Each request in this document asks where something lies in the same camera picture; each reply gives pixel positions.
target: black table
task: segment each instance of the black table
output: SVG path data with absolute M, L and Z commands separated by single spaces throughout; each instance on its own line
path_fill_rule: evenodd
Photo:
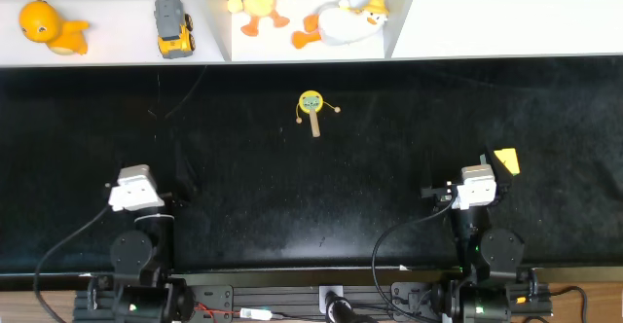
M 0 273 L 31 273 L 139 163 L 161 192 L 195 174 L 192 205 L 176 210 L 179 272 L 369 266 L 385 229 L 430 213 L 424 152 L 443 181 L 487 144 L 519 153 L 492 217 L 524 237 L 525 264 L 623 263 L 623 58 L 210 66 L 188 95 L 202 70 L 0 72 Z M 307 116 L 295 123 L 304 90 L 342 108 L 319 113 L 317 139 Z M 131 221 L 109 213 L 44 271 L 110 269 Z M 456 262 L 447 220 L 380 251 L 380 265 Z

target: yellow and gray toy truck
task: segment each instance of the yellow and gray toy truck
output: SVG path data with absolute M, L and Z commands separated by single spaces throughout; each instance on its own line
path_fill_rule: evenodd
M 158 47 L 165 59 L 193 55 L 193 20 L 184 13 L 182 1 L 156 0 L 154 17 L 158 28 Z

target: yellow block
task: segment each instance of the yellow block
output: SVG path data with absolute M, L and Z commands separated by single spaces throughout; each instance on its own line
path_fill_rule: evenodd
M 517 151 L 515 151 L 515 148 L 500 149 L 494 151 L 494 153 L 513 176 L 519 174 L 519 161 L 517 160 Z

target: white shelf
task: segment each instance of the white shelf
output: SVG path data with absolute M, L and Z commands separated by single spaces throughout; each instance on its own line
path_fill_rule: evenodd
M 163 59 L 154 19 L 156 0 L 46 0 L 68 19 L 85 19 L 89 51 L 53 54 L 44 44 L 28 41 L 18 25 L 23 5 L 33 0 L 0 0 L 0 39 L 5 40 L 0 66 L 188 64 L 222 62 L 223 57 L 202 17 L 197 0 L 182 0 L 193 17 L 197 49 L 192 56 Z
M 274 28 L 264 18 L 255 38 L 240 31 L 249 16 L 231 15 L 227 0 L 182 0 L 197 50 L 174 60 L 158 51 L 156 0 L 48 0 L 68 19 L 91 23 L 83 56 L 53 54 L 21 35 L 18 14 L 29 1 L 0 0 L 0 67 L 623 54 L 623 0 L 385 0 L 390 15 L 382 33 L 349 46 L 317 42 L 302 50 L 292 46 L 292 33 L 320 5 L 338 0 L 277 0 L 290 24 Z

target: wooden floor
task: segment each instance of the wooden floor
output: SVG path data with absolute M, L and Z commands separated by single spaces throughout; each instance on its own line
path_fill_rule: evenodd
M 552 284 L 551 290 L 558 291 L 574 284 Z M 593 323 L 623 322 L 623 283 L 578 283 L 589 299 L 588 321 Z M 71 321 L 74 292 L 48 292 L 44 298 L 67 322 Z M 552 298 L 554 316 L 547 317 L 550 323 L 580 323 L 581 296 L 570 292 Z M 513 322 L 523 322 L 514 318 Z M 0 292 L 0 323 L 53 322 L 39 306 L 31 292 Z

